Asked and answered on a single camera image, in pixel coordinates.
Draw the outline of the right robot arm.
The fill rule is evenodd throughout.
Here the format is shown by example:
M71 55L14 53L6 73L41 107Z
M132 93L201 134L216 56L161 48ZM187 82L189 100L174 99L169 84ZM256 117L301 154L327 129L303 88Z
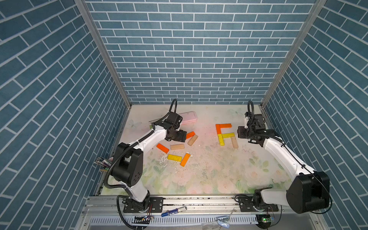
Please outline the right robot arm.
M238 127L238 137L248 139L267 150L286 171L292 183L288 189L257 189L253 203L259 209L265 205L289 206L294 212L323 213L332 206L330 179L325 172L318 172L299 158L276 131L266 129L261 114L245 113L244 126Z

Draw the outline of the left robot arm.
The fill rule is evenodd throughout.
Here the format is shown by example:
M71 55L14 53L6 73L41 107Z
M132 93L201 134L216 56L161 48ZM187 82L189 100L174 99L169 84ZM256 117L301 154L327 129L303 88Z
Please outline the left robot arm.
M185 142L187 132L180 129L182 120L182 116L169 111L140 139L129 144L120 143L105 175L104 186L125 190L128 202L139 211L145 211L149 206L150 193L141 181L144 153L162 140Z

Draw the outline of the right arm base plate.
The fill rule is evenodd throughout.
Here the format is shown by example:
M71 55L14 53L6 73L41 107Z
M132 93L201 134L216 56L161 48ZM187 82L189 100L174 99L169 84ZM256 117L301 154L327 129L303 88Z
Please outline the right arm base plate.
M277 205L268 204L254 204L254 199L252 196L245 194L236 195L234 201L239 204L241 212L278 212L279 207Z

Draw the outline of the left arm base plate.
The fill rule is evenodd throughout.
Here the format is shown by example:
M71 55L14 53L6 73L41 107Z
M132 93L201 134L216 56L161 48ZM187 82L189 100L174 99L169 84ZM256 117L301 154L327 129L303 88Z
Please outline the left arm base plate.
M163 197L146 198L143 202L138 202L133 199L124 200L124 213L162 213Z

